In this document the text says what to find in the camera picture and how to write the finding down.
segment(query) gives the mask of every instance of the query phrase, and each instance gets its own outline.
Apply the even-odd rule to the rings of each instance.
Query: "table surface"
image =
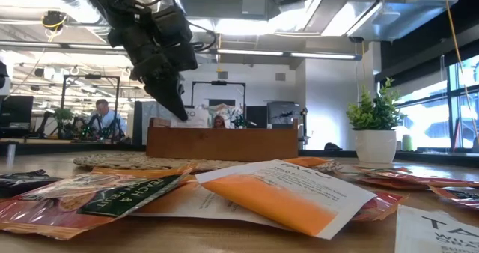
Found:
[[[77,168],[72,159],[82,153],[17,156],[13,166],[0,158],[0,173],[43,169],[51,176],[68,177],[89,170]],[[355,164],[353,159],[337,159]],[[367,167],[392,165],[361,164]],[[396,162],[394,167],[414,172],[479,180],[479,169],[414,162]],[[380,189],[409,195],[405,205],[429,211],[443,211],[460,222],[479,227],[479,212],[445,200],[432,192]],[[0,232],[0,252],[394,252],[396,215],[383,221],[350,222],[331,241],[249,222],[188,218],[140,218],[128,216],[108,225],[87,231],[69,241],[59,241],[34,234]]]

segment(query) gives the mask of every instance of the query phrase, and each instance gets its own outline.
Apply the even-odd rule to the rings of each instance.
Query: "white pot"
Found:
[[[391,163],[396,154],[396,132],[356,130],[356,153],[361,162]]]

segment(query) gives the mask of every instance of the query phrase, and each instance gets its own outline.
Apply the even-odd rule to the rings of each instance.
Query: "potted plant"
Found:
[[[73,113],[71,112],[70,109],[57,108],[55,110],[53,117],[57,121],[57,125],[58,125],[58,138],[63,139],[64,138],[63,130],[64,130],[65,123],[73,119]]]
[[[350,104],[347,116],[356,132],[356,153],[362,162],[391,163],[396,154],[396,127],[405,115],[394,104],[399,100],[387,79],[374,100],[365,87],[359,105]]]

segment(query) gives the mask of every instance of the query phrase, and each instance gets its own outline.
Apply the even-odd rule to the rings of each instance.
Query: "wooden box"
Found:
[[[258,162],[298,156],[298,126],[292,129],[148,128],[147,156]]]

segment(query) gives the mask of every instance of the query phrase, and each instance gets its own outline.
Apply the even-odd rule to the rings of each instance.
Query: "blue shirt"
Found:
[[[88,118],[88,121],[91,119],[92,116],[94,116],[97,113],[98,113],[97,111],[93,111],[91,113],[90,117]],[[110,126],[110,124],[113,121],[114,116],[115,116],[115,111],[112,111],[111,109],[108,110],[108,113],[106,115],[104,115],[104,116],[100,115],[100,123],[101,123],[102,129]],[[120,120],[121,130],[123,130],[123,133],[126,134],[126,122],[125,122],[125,120],[118,113],[117,113],[117,118]],[[97,121],[93,122],[93,127],[98,130],[98,122]]]

